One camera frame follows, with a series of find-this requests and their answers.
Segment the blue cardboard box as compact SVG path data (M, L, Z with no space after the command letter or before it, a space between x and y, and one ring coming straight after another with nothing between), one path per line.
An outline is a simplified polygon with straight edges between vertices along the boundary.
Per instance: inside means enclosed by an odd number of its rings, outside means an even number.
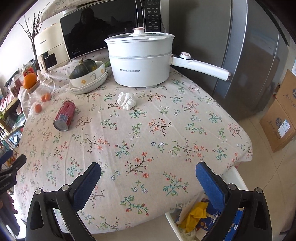
M218 210L217 208L214 208L212 203L209 200L204 200L203 202L209 202L207 207L207 218L201 219L199 223L197 224L197 237L202 240L205 235L213 229L216 223L218 227L226 227L225 225L222 226L222 221L225 221L226 219L221 219L221 213L222 211ZM233 240L234 235L236 234L238 230L238 226L240 224L240 221L242 219L243 215L243 208L239 208L235 215L230 218L230 221L227 222L229 226L227 227L227 233L223 240Z

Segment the yellow wrapper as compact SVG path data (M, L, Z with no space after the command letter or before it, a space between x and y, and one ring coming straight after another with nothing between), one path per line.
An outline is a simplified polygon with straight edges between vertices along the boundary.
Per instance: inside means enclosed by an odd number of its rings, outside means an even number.
M185 232L193 231L201 219L207 218L208 204L209 202L197 202L184 220L179 224L179 227L184 229Z

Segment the red drink can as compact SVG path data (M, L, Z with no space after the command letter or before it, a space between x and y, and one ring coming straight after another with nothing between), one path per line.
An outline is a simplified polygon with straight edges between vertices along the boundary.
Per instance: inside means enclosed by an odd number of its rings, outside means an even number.
M65 101L55 117L53 122L54 127L61 132L69 130L75 110L76 106L73 102Z

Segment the white tissue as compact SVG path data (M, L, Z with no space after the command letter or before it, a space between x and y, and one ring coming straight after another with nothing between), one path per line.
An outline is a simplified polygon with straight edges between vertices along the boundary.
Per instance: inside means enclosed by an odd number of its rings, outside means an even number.
M133 94L121 92L118 95L117 104L124 110L131 110L137 105L137 101Z

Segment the white plastic trash bin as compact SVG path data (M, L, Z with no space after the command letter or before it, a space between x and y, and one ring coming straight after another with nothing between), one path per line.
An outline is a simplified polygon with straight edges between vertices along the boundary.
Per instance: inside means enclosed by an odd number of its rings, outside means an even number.
M221 175L221 178L227 184L232 183L240 190L247 190L247 186L245 185L243 178L234 166L231 167L225 174ZM186 232L186 230L181 228L179 224L187 220L188 214L190 214L199 202L208 203L207 218L199 220L198 224L191 232ZM166 219L178 240L201 240L214 225L219 215L219 210L212 206L209 198L203 192L198 194L196 199L190 200L186 207L175 208L165 214Z

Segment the glass teapot jar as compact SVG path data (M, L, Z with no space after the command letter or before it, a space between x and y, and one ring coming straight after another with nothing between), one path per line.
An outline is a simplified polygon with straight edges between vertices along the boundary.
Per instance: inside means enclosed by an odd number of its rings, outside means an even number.
M41 101L41 97L48 92L53 94L55 88L55 82L51 78L45 79L44 81L38 80L30 89L24 89L22 86L18 94L18 99L20 100L25 117L28 118L28 116L34 114L35 104L39 103L42 105L43 101Z

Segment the floral tablecloth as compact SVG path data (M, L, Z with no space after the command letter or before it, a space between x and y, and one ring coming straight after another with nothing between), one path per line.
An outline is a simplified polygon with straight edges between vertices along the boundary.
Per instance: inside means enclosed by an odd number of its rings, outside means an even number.
M186 207L202 191L195 174L198 162L223 174L252 160L245 130L177 70L150 89L121 86L110 74L95 91L77 95L68 87L74 67L69 63L48 73L56 84L53 97L24 126L18 153L27 162L15 186L23 219L36 189L58 190L92 162L100 165L101 177L79 215L90 232L104 233ZM120 107L121 92L133 94L137 105ZM76 110L69 130L61 132L53 122L65 101Z

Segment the large orange on jar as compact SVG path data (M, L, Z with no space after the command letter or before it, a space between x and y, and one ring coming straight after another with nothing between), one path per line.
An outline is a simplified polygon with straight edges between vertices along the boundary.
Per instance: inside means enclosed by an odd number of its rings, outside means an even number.
M23 80L24 89L32 88L37 82L37 75L35 73L28 73Z

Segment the lower cardboard box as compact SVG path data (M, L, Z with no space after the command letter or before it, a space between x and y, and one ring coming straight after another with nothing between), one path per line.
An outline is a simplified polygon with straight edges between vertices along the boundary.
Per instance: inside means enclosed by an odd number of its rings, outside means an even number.
M295 126L275 99L259 121L273 153L283 149L295 138Z

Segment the red labelled glass jar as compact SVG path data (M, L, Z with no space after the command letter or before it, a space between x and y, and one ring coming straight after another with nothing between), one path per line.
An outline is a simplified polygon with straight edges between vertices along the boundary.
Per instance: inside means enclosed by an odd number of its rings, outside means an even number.
M35 71L34 71L33 66L31 64L29 64L29 65L26 65L23 67L22 73L23 73L23 76L26 77L30 73L35 73Z

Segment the green pumpkin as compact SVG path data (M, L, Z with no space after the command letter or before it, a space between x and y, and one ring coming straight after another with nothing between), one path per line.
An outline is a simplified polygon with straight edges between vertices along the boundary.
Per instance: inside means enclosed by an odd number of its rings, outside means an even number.
M97 69L97 64L92 59L86 59L79 61L79 64L74 68L72 73L69 75L69 79L76 79L82 77L88 73Z

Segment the upper cardboard box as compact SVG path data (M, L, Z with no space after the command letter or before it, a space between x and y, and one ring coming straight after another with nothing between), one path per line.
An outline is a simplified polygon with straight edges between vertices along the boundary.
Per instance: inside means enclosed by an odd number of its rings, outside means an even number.
M295 89L296 77L290 70L287 70L283 82L275 97L277 101L280 103L281 107L285 110L294 128L296 122Z

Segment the cream air fryer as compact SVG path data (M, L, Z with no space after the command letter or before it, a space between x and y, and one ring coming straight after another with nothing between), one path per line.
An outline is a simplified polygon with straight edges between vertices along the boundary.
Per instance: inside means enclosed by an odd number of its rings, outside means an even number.
M34 44L41 73L62 67L70 61L60 23L54 23L38 33Z

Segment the black microwave oven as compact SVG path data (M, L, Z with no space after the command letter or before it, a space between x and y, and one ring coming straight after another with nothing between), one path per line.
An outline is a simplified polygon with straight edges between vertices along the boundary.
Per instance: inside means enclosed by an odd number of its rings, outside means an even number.
M70 60L105 48L105 39L144 27L160 32L160 1L96 1L70 11L60 19Z

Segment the grey refrigerator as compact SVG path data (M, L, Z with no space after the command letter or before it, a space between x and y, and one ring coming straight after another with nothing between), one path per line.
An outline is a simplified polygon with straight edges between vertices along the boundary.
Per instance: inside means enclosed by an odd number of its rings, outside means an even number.
M193 70L194 81L236 120L262 111L280 81L290 35L263 1L169 1L173 53L224 68L227 81Z

